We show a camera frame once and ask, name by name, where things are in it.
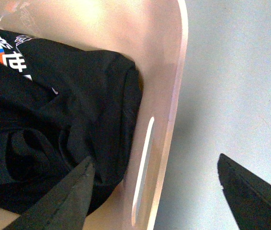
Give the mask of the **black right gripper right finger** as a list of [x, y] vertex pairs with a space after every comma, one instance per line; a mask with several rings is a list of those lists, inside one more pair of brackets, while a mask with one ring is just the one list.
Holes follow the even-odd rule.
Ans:
[[271, 184], [225, 154], [217, 170], [223, 193], [240, 230], [271, 230]]

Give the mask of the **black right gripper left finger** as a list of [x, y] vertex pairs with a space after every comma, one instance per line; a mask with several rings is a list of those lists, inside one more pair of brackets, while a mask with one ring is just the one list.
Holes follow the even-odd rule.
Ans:
[[6, 230], [81, 230], [90, 206], [95, 169], [85, 158]]

